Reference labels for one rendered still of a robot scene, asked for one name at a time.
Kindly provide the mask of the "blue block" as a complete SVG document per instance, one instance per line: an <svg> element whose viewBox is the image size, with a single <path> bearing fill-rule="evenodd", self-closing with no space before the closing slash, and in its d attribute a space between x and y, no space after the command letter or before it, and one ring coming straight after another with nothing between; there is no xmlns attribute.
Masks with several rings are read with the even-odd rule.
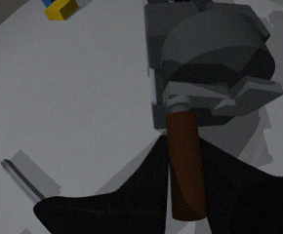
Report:
<svg viewBox="0 0 283 234"><path fill-rule="evenodd" d="M49 5L53 4L53 1L56 1L56 0L41 0L41 1L43 1L43 3L45 4L44 7L48 8Z"/></svg>

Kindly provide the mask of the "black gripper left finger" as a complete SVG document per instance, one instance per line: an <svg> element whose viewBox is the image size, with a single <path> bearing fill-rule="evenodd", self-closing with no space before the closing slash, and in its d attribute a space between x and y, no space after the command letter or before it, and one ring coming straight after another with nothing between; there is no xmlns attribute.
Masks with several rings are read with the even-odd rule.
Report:
<svg viewBox="0 0 283 234"><path fill-rule="evenodd" d="M165 234L168 175L168 138L160 136L117 191L51 196L36 203L33 214L52 234Z"/></svg>

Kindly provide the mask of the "yellow cube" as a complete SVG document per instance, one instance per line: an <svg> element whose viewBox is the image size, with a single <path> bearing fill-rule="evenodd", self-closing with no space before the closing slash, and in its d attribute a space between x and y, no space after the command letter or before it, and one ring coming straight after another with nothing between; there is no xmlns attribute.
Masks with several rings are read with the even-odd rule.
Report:
<svg viewBox="0 0 283 234"><path fill-rule="evenodd" d="M75 9L78 8L75 0L56 0L44 9L44 15L48 20L66 20Z"/></svg>

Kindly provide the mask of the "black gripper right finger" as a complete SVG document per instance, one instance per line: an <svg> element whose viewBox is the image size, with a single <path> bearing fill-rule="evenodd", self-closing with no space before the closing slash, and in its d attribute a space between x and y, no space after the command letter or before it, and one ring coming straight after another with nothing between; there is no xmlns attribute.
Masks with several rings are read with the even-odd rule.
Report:
<svg viewBox="0 0 283 234"><path fill-rule="evenodd" d="M199 140L212 234L273 234L283 222L283 176L242 163Z"/></svg>

